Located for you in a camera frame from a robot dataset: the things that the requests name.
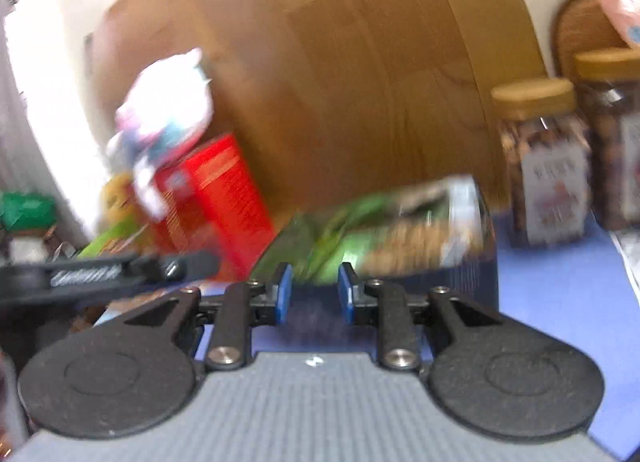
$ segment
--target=glass jar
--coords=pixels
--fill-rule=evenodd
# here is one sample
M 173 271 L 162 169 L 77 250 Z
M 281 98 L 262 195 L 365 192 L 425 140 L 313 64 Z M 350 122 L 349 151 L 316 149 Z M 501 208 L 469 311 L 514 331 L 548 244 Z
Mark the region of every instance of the glass jar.
M 539 78 L 492 90 L 511 194 L 516 245 L 551 245 L 584 235 L 590 211 L 587 126 L 574 86 Z
M 640 223 L 640 50 L 575 56 L 578 104 L 591 127 L 593 213 L 605 229 Z

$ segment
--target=white label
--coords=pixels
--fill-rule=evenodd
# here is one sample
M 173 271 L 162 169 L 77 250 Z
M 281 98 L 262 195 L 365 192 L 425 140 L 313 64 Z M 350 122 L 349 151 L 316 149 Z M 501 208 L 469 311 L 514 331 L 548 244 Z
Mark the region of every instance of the white label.
M 532 244 L 579 236 L 589 211 L 589 163 L 579 143 L 537 147 L 522 160 L 527 237 Z
M 620 206 L 627 220 L 640 219 L 640 115 L 620 119 L 622 136 L 622 199 Z

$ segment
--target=gray gripper base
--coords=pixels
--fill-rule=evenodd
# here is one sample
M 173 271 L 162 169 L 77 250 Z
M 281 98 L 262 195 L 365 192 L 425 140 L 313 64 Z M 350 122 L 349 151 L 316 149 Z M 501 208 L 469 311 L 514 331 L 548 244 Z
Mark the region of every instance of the gray gripper base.
M 114 440 L 38 432 L 12 462 L 614 462 L 584 434 L 515 445 L 459 426 L 417 378 L 368 354 L 261 353 L 209 375 L 155 428 Z

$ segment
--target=yellow object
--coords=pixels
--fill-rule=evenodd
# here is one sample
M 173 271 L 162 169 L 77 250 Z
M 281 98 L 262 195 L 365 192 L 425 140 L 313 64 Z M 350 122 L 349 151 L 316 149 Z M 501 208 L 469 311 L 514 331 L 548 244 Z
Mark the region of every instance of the yellow object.
M 601 49 L 575 55 L 578 76 L 587 81 L 640 80 L 640 49 Z
M 495 87 L 498 116 L 511 121 L 557 115 L 575 109 L 574 85 L 563 78 L 537 78 Z
M 136 218 L 137 210 L 130 173 L 120 173 L 104 185 L 100 202 L 107 224 L 115 226 L 129 217 Z

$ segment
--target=wooden board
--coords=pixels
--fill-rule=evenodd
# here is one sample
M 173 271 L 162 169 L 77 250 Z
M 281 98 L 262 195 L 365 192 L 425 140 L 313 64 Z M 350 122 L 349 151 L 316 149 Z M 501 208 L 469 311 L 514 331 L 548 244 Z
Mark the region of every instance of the wooden board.
M 143 67 L 201 46 L 215 124 L 273 211 L 450 173 L 504 202 L 488 93 L 544 74 L 522 0 L 119 0 L 96 40 L 108 113 Z

